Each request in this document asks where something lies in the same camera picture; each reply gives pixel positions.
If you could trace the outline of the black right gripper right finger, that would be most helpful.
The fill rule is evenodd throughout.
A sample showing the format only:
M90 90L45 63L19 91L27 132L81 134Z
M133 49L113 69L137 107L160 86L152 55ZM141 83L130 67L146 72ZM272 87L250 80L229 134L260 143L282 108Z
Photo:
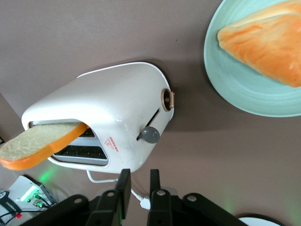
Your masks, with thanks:
M183 198L160 186L158 169L150 172L151 209L149 226L245 226L217 204L198 193Z

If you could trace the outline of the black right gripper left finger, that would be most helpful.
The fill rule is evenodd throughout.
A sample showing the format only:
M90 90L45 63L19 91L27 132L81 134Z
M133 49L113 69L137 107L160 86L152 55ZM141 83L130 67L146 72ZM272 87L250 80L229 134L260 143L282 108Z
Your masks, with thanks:
M88 200L73 195L23 223L23 226L120 226L131 195L131 173L123 169L114 189Z

